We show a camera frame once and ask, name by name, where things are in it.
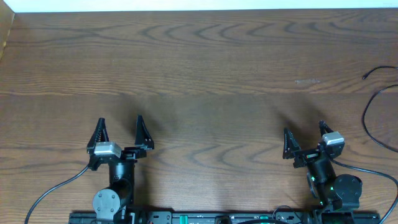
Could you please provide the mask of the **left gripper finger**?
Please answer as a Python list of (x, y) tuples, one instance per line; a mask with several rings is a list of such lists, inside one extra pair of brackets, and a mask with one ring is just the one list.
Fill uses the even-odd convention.
[(146, 128), (142, 115), (137, 116), (136, 120), (136, 139), (135, 146), (143, 150), (153, 150), (154, 141)]
[(93, 154), (97, 143), (108, 141), (109, 137), (106, 130), (105, 119), (99, 118), (96, 128), (86, 146), (87, 153)]

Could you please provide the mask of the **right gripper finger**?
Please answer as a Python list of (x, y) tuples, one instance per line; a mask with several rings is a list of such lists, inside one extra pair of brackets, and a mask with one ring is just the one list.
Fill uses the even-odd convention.
[(323, 136), (324, 134), (328, 134), (328, 133), (333, 133), (334, 130), (332, 130), (324, 120), (321, 120), (318, 122), (319, 124), (319, 129), (320, 129), (320, 134), (321, 136)]
[(301, 151), (301, 147), (299, 146), (297, 140), (294, 138), (293, 133), (288, 128), (284, 128), (284, 149), (282, 158), (292, 159), (299, 151)]

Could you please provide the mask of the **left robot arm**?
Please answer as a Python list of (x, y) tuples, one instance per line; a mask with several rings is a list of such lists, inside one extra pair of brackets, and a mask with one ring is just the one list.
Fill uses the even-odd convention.
[(146, 128), (144, 119), (136, 119), (136, 138), (131, 147), (122, 148), (111, 141), (105, 119), (99, 118), (96, 128), (86, 146), (90, 160), (88, 168), (98, 170), (102, 164), (109, 167), (109, 186), (99, 190), (93, 197), (96, 223), (126, 223), (127, 207), (134, 201), (134, 168), (138, 159), (145, 158), (154, 149), (154, 140)]

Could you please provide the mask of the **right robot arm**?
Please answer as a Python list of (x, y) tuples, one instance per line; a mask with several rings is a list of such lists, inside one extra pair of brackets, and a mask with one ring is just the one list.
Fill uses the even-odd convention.
[(308, 216), (309, 223), (354, 223), (353, 211), (359, 208), (362, 181), (350, 175), (336, 175), (332, 160), (341, 155), (344, 137), (324, 121), (319, 122), (321, 141), (313, 149), (303, 150), (292, 131), (284, 129), (283, 159), (293, 159), (295, 168), (306, 167), (307, 182), (321, 208)]

